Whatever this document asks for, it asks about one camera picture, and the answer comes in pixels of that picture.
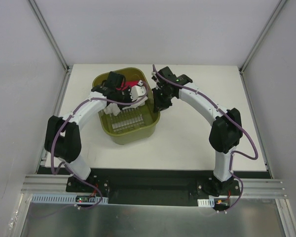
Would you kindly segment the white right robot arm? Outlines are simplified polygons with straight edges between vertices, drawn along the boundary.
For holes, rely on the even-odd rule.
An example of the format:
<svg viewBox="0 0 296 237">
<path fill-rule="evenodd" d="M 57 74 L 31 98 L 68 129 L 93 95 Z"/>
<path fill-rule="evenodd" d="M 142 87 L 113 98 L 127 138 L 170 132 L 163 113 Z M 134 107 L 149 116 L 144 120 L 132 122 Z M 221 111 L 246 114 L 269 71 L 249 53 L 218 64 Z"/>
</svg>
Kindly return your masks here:
<svg viewBox="0 0 296 237">
<path fill-rule="evenodd" d="M 240 112 L 233 108 L 219 108 L 208 96 L 203 94 L 187 75 L 176 76 L 170 68 L 159 71 L 152 66 L 152 79 L 156 87 L 152 89 L 154 111 L 163 111 L 172 106 L 173 98 L 180 99 L 202 115 L 211 126 L 209 142 L 216 152 L 212 189 L 223 195 L 230 188 L 231 152 L 235 150 L 243 136 Z"/>
</svg>

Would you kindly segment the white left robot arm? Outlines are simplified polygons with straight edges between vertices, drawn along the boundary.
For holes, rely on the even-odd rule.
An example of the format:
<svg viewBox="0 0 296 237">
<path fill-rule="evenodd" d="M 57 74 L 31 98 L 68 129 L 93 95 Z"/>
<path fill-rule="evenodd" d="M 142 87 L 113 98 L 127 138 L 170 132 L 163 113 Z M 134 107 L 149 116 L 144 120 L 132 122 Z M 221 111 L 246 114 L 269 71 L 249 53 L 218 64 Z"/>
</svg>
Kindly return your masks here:
<svg viewBox="0 0 296 237">
<path fill-rule="evenodd" d="M 94 188 L 94 179 L 89 177 L 91 168 L 81 155 L 80 131 L 97 112 L 112 101 L 122 105 L 130 103 L 130 93 L 125 91 L 126 79 L 122 74 L 109 72 L 107 79 L 91 89 L 89 96 L 72 112 L 62 116 L 51 116 L 47 123 L 44 148 L 51 157 L 57 157 L 70 171 L 79 177 L 77 186 L 83 192 Z"/>
</svg>

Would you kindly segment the white t shirt red print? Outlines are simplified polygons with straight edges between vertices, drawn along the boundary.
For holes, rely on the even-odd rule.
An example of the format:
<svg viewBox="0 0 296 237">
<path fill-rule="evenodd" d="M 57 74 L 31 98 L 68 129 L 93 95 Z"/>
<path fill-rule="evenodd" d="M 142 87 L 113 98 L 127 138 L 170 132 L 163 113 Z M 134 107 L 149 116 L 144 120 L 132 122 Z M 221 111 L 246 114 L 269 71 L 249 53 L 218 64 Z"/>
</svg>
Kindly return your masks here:
<svg viewBox="0 0 296 237">
<path fill-rule="evenodd" d="M 130 108 L 135 109 L 137 107 L 143 106 L 145 104 L 145 102 L 146 102 L 147 99 L 148 99 L 147 96 L 145 96 L 142 101 L 139 101 L 139 99 L 137 99 L 136 100 L 136 104 L 129 105 L 129 106 L 118 105 L 116 103 L 110 103 L 108 106 L 106 106 L 104 108 L 104 113 L 106 115 L 114 115 L 114 116 L 117 116 L 120 112 L 122 112 L 124 110 L 130 109 Z"/>
</svg>

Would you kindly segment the olive green plastic basket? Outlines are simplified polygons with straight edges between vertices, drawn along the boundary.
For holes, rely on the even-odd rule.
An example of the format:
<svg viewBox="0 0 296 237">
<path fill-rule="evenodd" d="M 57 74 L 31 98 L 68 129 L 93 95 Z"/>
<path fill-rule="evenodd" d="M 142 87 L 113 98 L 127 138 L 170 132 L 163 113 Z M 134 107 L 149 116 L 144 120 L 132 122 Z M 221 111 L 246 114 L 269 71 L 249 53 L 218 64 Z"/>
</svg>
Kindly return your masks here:
<svg viewBox="0 0 296 237">
<path fill-rule="evenodd" d="M 148 99 L 145 104 L 137 108 L 129 108 L 118 115 L 107 115 L 104 111 L 98 112 L 103 131 L 111 139 L 125 145 L 140 139 L 150 137 L 160 120 L 160 112 L 153 110 L 153 93 L 148 89 Z"/>
</svg>

